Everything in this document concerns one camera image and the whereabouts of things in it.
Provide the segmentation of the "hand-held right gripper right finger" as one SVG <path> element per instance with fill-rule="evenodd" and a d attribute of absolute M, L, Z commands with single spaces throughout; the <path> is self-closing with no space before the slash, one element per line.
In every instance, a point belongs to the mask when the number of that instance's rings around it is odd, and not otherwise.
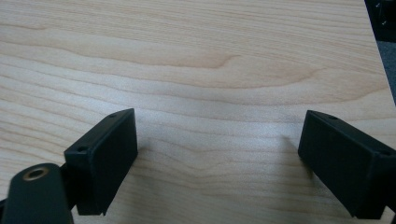
<path fill-rule="evenodd" d="M 353 217 L 396 218 L 396 150 L 341 119 L 306 112 L 298 155 Z"/>

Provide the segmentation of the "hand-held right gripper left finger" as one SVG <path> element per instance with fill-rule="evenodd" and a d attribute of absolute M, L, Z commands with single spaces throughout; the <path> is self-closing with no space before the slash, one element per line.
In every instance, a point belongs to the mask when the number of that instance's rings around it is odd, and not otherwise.
<path fill-rule="evenodd" d="M 69 206 L 81 216 L 105 214 L 137 155 L 134 110 L 104 117 L 64 152 Z"/>

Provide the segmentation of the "black equipment base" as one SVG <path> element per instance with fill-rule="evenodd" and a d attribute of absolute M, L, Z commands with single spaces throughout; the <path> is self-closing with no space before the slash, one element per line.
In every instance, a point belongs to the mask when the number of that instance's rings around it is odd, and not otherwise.
<path fill-rule="evenodd" d="M 377 41 L 396 43 L 396 0 L 364 0 Z"/>

